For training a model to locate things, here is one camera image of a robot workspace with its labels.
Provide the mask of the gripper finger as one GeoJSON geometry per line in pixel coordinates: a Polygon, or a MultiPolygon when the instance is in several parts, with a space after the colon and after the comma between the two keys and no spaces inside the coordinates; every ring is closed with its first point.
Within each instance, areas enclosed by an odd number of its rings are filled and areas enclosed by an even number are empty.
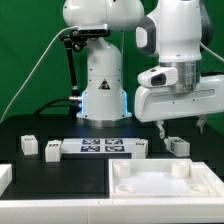
{"type": "Polygon", "coordinates": [[[204,125],[207,123],[208,116],[207,115],[200,115],[199,120],[197,121],[197,126],[200,130],[203,130],[204,125]]]}
{"type": "Polygon", "coordinates": [[[159,136],[161,139],[165,138],[165,129],[164,129],[163,125],[164,125],[164,121],[162,121],[162,120],[156,121],[156,126],[159,129],[159,136]]]}

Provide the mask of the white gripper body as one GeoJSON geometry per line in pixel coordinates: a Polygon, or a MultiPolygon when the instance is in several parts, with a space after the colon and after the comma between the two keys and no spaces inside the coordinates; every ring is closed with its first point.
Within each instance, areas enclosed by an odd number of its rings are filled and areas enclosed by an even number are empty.
{"type": "Polygon", "coordinates": [[[141,122],[224,112],[224,75],[202,77],[196,89],[187,93],[172,93],[168,87],[140,86],[134,112],[141,122]]]}

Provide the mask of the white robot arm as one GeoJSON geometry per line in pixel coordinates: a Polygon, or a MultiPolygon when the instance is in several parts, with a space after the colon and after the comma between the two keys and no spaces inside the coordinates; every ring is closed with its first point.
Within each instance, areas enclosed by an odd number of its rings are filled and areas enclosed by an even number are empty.
{"type": "Polygon", "coordinates": [[[158,66],[138,75],[134,115],[139,121],[161,125],[224,111],[224,75],[200,72],[201,51],[212,38],[203,0],[158,0],[148,15],[140,0],[66,0],[63,18],[73,49],[88,50],[80,120],[101,126],[131,116],[121,86],[121,53],[105,41],[113,31],[134,30],[138,49],[159,58],[158,66]]]}

